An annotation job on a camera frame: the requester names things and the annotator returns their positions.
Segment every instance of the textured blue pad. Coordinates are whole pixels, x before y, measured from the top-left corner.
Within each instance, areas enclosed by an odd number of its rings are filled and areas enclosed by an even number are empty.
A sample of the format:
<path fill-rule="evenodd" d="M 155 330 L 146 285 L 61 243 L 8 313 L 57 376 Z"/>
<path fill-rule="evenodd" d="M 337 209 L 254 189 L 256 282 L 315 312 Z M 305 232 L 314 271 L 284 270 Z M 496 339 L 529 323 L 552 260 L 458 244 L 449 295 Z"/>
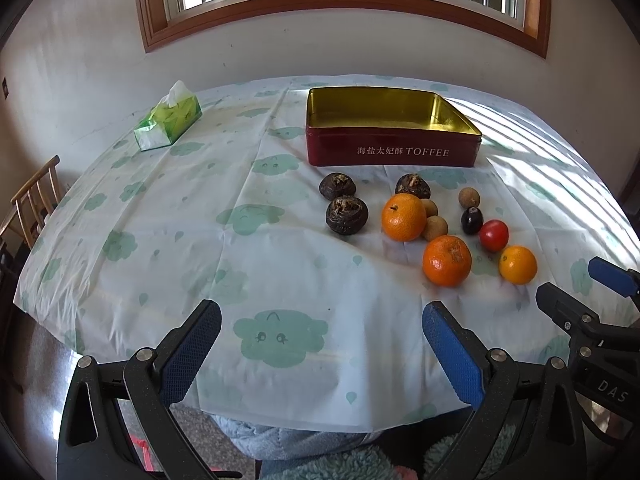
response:
<path fill-rule="evenodd" d="M 484 399 L 482 371 L 431 303 L 422 311 L 422 331 L 458 398 L 477 410 Z"/>
<path fill-rule="evenodd" d="M 589 262 L 589 275 L 597 282 L 610 288 L 624 298 L 630 298 L 638 293 L 638 284 L 632 276 L 607 260 L 595 257 Z"/>
<path fill-rule="evenodd" d="M 211 302 L 162 369 L 160 400 L 166 407 L 184 399 L 219 332 L 220 309 Z"/>

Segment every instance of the green tissue package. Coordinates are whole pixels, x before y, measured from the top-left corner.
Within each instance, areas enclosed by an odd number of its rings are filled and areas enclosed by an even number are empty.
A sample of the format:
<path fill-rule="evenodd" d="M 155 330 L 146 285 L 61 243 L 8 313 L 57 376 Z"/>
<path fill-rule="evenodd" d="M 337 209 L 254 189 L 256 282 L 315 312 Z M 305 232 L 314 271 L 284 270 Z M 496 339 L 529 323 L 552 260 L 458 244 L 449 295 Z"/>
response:
<path fill-rule="evenodd" d="M 133 130 L 140 151 L 171 146 L 201 116 L 198 98 L 176 82 Z"/>

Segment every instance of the silver screw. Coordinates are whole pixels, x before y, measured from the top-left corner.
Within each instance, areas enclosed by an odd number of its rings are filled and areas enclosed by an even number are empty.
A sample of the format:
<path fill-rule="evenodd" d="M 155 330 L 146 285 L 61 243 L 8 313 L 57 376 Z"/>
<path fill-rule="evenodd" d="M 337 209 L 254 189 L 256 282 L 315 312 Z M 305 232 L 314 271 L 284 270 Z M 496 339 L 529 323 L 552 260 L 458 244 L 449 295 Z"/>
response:
<path fill-rule="evenodd" d="M 551 365 L 553 368 L 557 368 L 558 370 L 562 370 L 564 368 L 564 361 L 562 361 L 559 357 L 551 358 Z"/>
<path fill-rule="evenodd" d="M 138 361 L 149 361 L 153 357 L 154 351 L 151 348 L 143 348 L 136 353 Z"/>
<path fill-rule="evenodd" d="M 493 359 L 494 361 L 498 361 L 499 363 L 502 363 L 507 360 L 507 352 L 499 348 L 491 350 L 489 355 L 491 356 L 491 359 Z"/>
<path fill-rule="evenodd" d="M 78 359 L 78 368 L 87 368 L 91 364 L 91 356 L 85 355 Z"/>

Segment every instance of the white tablecloth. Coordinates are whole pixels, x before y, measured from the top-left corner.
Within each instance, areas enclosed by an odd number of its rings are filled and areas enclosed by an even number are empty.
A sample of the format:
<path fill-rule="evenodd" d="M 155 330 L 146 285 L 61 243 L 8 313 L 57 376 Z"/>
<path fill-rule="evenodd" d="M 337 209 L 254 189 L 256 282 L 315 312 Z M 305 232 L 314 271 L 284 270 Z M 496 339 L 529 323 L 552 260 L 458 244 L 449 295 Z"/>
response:
<path fill-rule="evenodd" d="M 325 85 L 438 92 L 482 131 L 476 166 L 311 167 L 306 96 Z M 587 263 L 598 255 L 637 267 L 638 238 L 587 163 L 527 109 L 466 88 L 360 75 L 254 81 L 198 97 L 203 117 L 174 146 L 140 153 L 129 132 L 103 153 L 27 261 L 16 303 L 77 352 L 129 358 L 211 298 L 222 332 L 188 404 L 285 428 L 373 431 L 460 406 L 422 335 L 429 301 L 442 300 L 488 348 L 540 363 L 568 355 L 567 336 L 536 307 L 541 283 L 603 322 L 633 321 L 630 300 L 591 280 Z M 351 237 L 324 224 L 318 183 L 335 170 L 354 179 L 370 211 Z M 393 242 L 380 229 L 396 180 L 414 171 L 474 255 L 459 288 L 424 277 L 423 240 Z M 507 222 L 511 244 L 535 252 L 528 286 L 503 281 L 478 239 L 461 234 L 463 186 L 479 190 L 486 220 Z"/>

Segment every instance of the fuzzy teal fabric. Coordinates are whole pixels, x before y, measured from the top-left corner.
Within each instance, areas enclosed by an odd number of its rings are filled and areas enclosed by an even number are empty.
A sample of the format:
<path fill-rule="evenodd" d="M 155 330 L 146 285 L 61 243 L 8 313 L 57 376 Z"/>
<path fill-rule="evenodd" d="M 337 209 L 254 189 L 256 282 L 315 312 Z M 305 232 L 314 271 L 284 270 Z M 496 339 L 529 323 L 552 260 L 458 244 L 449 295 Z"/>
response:
<path fill-rule="evenodd" d="M 483 478 L 487 478 L 498 471 L 500 464 L 502 463 L 502 459 L 507 453 L 509 449 L 509 444 L 511 443 L 511 439 L 513 438 L 513 434 L 516 431 L 516 427 L 513 424 L 505 425 L 498 434 L 498 438 L 495 441 L 494 447 L 492 448 L 489 456 L 484 461 L 484 465 L 482 469 L 478 473 L 476 477 L 478 480 L 482 480 Z M 426 479 L 429 476 L 429 473 L 433 471 L 433 469 L 438 465 L 438 462 L 442 460 L 445 453 L 453 444 L 453 441 L 456 439 L 458 434 L 453 434 L 446 436 L 442 440 L 437 441 L 433 446 L 429 448 L 427 453 L 424 455 L 424 478 Z"/>
<path fill-rule="evenodd" d="M 264 480 L 401 480 L 388 458 L 377 447 L 325 455 L 305 465 Z"/>

